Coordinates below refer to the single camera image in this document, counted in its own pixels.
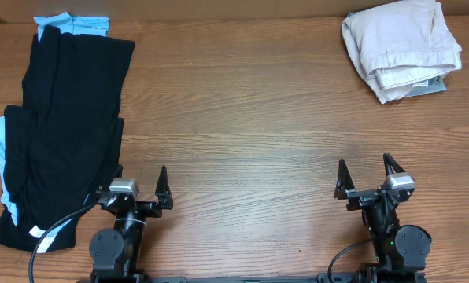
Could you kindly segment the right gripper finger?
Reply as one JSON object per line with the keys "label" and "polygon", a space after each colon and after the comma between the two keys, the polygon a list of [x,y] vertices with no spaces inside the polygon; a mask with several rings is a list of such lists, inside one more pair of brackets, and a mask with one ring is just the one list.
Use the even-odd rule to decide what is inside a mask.
{"label": "right gripper finger", "polygon": [[389,153],[383,154],[383,163],[386,175],[404,173],[404,169],[395,161],[395,159]]}
{"label": "right gripper finger", "polygon": [[351,193],[355,192],[356,188],[353,184],[347,165],[343,159],[340,159],[338,163],[338,180],[334,191],[334,198],[346,200],[349,198]]}

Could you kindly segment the black t-shirt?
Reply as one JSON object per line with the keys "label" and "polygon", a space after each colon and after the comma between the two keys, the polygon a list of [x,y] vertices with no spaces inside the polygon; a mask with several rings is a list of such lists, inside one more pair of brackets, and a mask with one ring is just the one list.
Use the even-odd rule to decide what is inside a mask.
{"label": "black t-shirt", "polygon": [[33,38],[23,103],[4,111],[4,177],[22,230],[45,230],[82,208],[115,166],[120,93],[134,48],[52,26]]}

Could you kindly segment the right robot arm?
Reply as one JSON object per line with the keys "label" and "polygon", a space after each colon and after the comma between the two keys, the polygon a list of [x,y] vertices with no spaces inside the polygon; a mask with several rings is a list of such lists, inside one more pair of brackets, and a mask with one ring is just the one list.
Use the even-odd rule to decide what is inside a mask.
{"label": "right robot arm", "polygon": [[330,262],[327,277],[335,281],[332,268],[345,253],[371,243],[374,263],[362,263],[349,276],[356,283],[424,282],[426,258],[430,253],[431,235],[415,225],[400,224],[399,204],[409,200],[415,190],[415,179],[389,154],[383,154],[386,178],[378,188],[356,190],[344,160],[338,161],[338,179],[334,198],[347,200],[349,211],[360,210],[370,237],[341,250]]}

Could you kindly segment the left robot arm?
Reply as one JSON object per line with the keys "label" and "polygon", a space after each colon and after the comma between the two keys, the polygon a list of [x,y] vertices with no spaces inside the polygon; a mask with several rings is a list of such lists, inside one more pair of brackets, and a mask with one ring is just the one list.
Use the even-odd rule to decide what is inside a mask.
{"label": "left robot arm", "polygon": [[138,267],[146,220],[160,218],[163,210],[174,206],[165,166],[157,180],[156,201],[139,200],[137,182],[123,178],[122,170],[119,165],[116,177],[98,200],[115,220],[112,228],[98,231],[90,240],[91,282],[150,282],[150,276]]}

